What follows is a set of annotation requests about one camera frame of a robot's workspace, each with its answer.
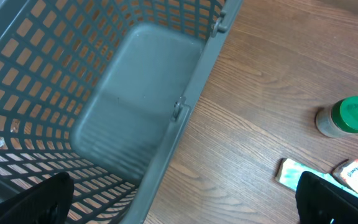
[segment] glass jar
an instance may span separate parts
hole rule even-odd
[[[358,134],[358,96],[351,96],[319,111],[316,126],[325,136]]]

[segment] green cap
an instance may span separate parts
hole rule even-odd
[[[347,133],[358,133],[358,96],[351,96],[333,106],[331,117],[340,129]]]

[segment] wood grain surface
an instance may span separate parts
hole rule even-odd
[[[298,223],[282,158],[331,172],[358,136],[329,139],[317,110],[358,95],[357,0],[246,0],[146,223]]]

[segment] gray plastic basket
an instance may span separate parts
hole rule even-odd
[[[240,0],[0,0],[0,202],[66,171],[69,223],[142,223]]]

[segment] jar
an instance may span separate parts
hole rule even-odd
[[[348,97],[319,111],[316,126],[323,135],[331,138],[358,134],[358,96]]]

